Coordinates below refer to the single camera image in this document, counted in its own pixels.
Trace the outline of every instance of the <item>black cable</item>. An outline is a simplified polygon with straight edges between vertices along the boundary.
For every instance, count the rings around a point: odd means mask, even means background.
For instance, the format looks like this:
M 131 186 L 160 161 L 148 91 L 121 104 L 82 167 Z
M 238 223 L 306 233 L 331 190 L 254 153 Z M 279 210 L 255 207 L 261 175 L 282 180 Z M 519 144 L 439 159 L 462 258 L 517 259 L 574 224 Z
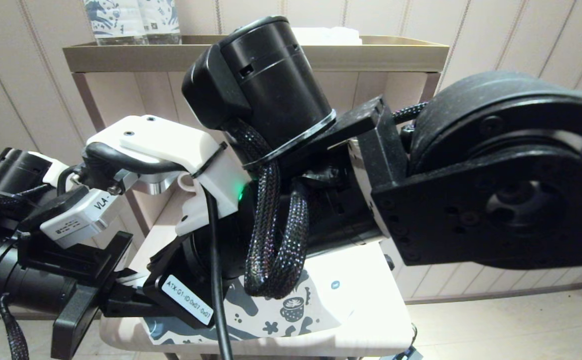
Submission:
M 15 194 L 0 192 L 0 196 L 3 196 L 0 197 L 0 210 L 15 209 L 17 207 L 21 207 L 21 205 L 25 203 L 29 203 L 35 207 L 36 206 L 35 203 L 31 202 L 28 199 L 28 197 L 37 196 L 51 189 L 52 189 L 51 185 L 42 184 Z
M 57 195 L 60 196 L 67 192 L 67 179 L 76 171 L 77 165 L 69 166 L 62 170 L 57 177 Z
M 413 338 L 411 340 L 411 346 L 413 346 L 413 344 L 415 344 L 416 338 L 418 337 L 418 327 L 414 323 L 411 323 L 411 328 L 413 329 Z
M 252 162 L 271 152 L 262 135 L 240 119 L 222 128 Z M 288 218 L 282 239 L 277 239 L 280 203 L 280 167 L 277 160 L 262 164 L 255 171 L 257 203 L 249 253 L 244 273 L 244 289 L 250 296 L 282 299 L 298 282 L 307 255 L 309 206 L 299 182 L 293 182 Z
M 428 102 L 421 102 L 419 104 L 407 106 L 404 109 L 398 110 L 393 113 L 393 121 L 396 124 L 404 123 L 405 121 L 410 121 L 419 116 L 419 114 L 424 110 Z
M 0 317 L 4 322 L 4 328 L 7 331 L 7 338 L 9 339 L 9 348 L 11 352 L 11 360 L 29 360 L 29 347 L 27 340 L 22 333 L 22 329 L 18 325 L 15 317 L 9 311 L 7 301 L 9 299 L 9 292 L 5 292 L 0 296 Z
M 220 355 L 223 360 L 233 360 L 234 354 L 227 331 L 227 317 L 225 316 L 224 294 L 222 287 L 222 262 L 220 261 L 220 247 L 218 246 L 218 202 L 207 189 L 204 189 L 206 209 L 209 216 L 211 230 L 211 299 L 213 300 L 213 318 Z
M 98 166 L 102 160 L 105 164 L 116 166 L 120 169 L 131 171 L 137 174 L 160 174 L 172 171 L 187 171 L 181 164 L 172 161 L 161 161 L 156 163 L 144 162 L 122 153 L 102 142 L 92 142 L 84 148 L 87 155 L 84 162 L 91 166 Z

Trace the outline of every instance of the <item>coffee cup icon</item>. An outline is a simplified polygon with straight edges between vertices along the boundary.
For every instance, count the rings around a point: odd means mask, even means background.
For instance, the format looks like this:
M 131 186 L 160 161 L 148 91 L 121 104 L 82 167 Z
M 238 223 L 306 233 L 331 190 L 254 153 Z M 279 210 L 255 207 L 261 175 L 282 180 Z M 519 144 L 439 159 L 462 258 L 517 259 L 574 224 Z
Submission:
M 305 315 L 305 299 L 301 297 L 287 298 L 282 302 L 280 315 L 288 322 L 297 322 Z

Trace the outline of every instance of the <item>white label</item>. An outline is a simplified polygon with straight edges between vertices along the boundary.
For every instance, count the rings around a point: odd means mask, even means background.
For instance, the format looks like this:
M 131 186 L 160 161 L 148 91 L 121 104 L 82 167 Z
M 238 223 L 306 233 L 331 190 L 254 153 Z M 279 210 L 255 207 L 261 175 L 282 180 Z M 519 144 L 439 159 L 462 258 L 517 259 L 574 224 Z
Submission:
M 175 0 L 138 0 L 147 34 L 180 34 Z
M 145 34 L 137 0 L 84 0 L 84 9 L 97 39 Z
M 89 197 L 89 203 L 84 209 L 84 216 L 92 220 L 99 219 L 116 200 L 115 196 L 106 191 L 98 191 L 95 194 L 89 194 Z
M 182 284 L 176 276 L 169 275 L 162 285 L 162 291 L 202 324 L 209 325 L 213 316 L 213 308 Z

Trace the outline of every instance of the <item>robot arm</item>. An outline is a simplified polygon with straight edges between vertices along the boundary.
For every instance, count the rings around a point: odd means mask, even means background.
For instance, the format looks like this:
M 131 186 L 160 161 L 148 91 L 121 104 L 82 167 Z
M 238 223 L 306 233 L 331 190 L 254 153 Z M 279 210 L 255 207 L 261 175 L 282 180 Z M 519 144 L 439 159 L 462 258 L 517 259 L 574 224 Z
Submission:
M 53 185 L 64 166 L 19 150 L 1 156 L 0 256 L 10 256 L 0 258 L 0 294 L 59 314 L 59 334 L 74 346 L 97 308 L 212 326 L 165 285 L 211 304 L 214 231 L 222 287 L 245 275 L 252 296 L 283 297 L 305 256 L 378 235 L 394 241 L 407 265 L 582 265 L 582 91 L 490 72 L 409 111 L 394 113 L 378 96 L 336 116 L 277 16 L 211 46 L 182 92 L 202 125 L 225 133 L 241 164 L 206 132 L 150 115 L 90 138 L 73 169 L 76 186 L 57 197 L 38 187 Z M 157 194 L 181 172 L 217 199 L 217 226 L 206 200 L 184 203 L 176 239 L 156 249 L 141 286 L 116 281 L 130 275 L 113 269 L 131 237 L 118 234 L 102 252 L 78 242 L 108 225 L 117 196 L 132 187 Z M 32 300 L 35 286 L 7 281 L 19 267 L 31 279 L 32 269 L 57 276 L 37 291 L 49 305 Z

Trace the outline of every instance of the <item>label sticker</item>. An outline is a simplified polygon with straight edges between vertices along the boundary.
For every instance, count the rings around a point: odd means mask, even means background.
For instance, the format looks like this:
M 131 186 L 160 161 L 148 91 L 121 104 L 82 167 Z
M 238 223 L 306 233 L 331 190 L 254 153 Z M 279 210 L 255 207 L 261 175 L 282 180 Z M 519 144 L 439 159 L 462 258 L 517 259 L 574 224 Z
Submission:
M 213 316 L 213 308 L 182 284 L 176 276 L 169 275 L 161 289 L 202 324 L 209 325 Z

